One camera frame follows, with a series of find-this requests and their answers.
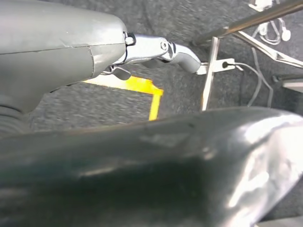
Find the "gray carpet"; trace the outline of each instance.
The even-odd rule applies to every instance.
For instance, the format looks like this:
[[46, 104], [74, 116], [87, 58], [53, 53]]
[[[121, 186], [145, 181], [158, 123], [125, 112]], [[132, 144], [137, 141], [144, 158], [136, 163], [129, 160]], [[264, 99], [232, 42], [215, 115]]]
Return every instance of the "gray carpet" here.
[[[116, 15], [123, 20], [129, 31], [163, 36], [169, 40], [191, 47], [201, 60], [206, 61], [209, 47], [193, 47], [190, 42], [199, 35], [229, 22], [255, 13], [248, 7], [249, 0], [51, 0], [79, 8], [85, 8]], [[277, 50], [303, 59], [303, 12], [284, 18], [292, 31], [290, 42], [283, 43]], [[278, 64], [259, 54], [264, 75], [272, 83], [275, 74], [300, 73], [298, 69]], [[250, 48], [233, 37], [221, 42], [218, 58], [233, 57], [237, 62], [253, 66]], [[199, 111], [204, 76], [186, 73], [179, 67], [146, 69], [142, 66], [128, 67], [132, 73], [149, 78], [165, 94], [161, 102], [159, 117], [191, 114]], [[257, 83], [249, 71], [244, 78], [243, 103], [251, 98]], [[217, 73], [211, 96], [210, 108], [238, 106], [242, 73], [229, 71]], [[299, 93], [275, 88], [274, 108], [303, 114], [302, 98]], [[254, 105], [266, 106], [268, 91], [262, 87]], [[148, 118], [150, 97], [147, 95], [76, 84], [46, 95], [30, 120], [36, 131], [111, 125], [144, 121]], [[303, 182], [274, 209], [267, 218], [284, 218], [303, 215]]]

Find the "yellow tape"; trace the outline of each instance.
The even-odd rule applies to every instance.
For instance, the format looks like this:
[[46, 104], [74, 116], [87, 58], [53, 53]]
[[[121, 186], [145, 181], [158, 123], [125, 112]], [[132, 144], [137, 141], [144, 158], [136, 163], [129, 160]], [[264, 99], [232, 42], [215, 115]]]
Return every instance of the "yellow tape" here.
[[128, 80], [120, 80], [114, 75], [100, 75], [94, 79], [84, 81], [85, 83], [95, 84], [107, 87], [114, 87], [130, 91], [137, 91], [153, 95], [150, 111], [150, 121], [156, 120], [163, 90], [153, 84], [152, 80], [131, 76]]

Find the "metal clamp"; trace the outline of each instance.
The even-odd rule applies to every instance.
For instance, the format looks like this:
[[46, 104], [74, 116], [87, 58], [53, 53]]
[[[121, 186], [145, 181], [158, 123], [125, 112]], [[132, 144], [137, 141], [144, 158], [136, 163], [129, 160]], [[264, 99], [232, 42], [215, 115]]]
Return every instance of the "metal clamp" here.
[[[201, 66], [198, 69], [196, 74], [197, 75], [205, 75], [207, 73], [209, 68], [208, 62], [203, 62]], [[216, 60], [214, 62], [212, 71], [213, 72], [222, 72], [222, 71], [227, 71], [227, 70], [233, 70], [235, 69], [235, 60], [233, 58], [228, 58], [228, 59], [221, 59], [221, 60]]]
[[201, 61], [190, 48], [162, 37], [127, 33], [125, 45], [125, 53], [113, 65], [143, 63], [155, 68], [171, 63], [190, 73], [196, 73], [201, 66]]
[[109, 66], [105, 71], [102, 72], [101, 75], [115, 75], [120, 80], [128, 80], [131, 76], [131, 73], [125, 70], [122, 67], [118, 67], [115, 65]]
[[265, 9], [271, 8], [273, 6], [273, 0], [250, 0], [249, 6], [252, 9], [262, 12]]

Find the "shiny black surface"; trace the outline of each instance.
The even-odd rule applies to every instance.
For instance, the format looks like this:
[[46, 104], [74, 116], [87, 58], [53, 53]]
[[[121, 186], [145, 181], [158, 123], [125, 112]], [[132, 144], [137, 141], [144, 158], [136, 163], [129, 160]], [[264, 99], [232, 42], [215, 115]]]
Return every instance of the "shiny black surface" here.
[[301, 174], [302, 125], [236, 108], [0, 140], [0, 226], [249, 226]]

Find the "screw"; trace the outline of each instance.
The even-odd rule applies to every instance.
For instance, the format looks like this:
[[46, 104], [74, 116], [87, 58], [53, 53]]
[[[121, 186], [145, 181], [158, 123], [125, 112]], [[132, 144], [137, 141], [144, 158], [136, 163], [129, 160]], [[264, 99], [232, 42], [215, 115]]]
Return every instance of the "screw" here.
[[166, 40], [163, 40], [163, 41], [161, 42], [161, 48], [162, 48], [162, 50], [166, 50], [167, 47], [168, 47], [168, 43], [167, 43]]
[[125, 44], [126, 45], [131, 45], [134, 44], [134, 40], [132, 37], [126, 37], [125, 38]]

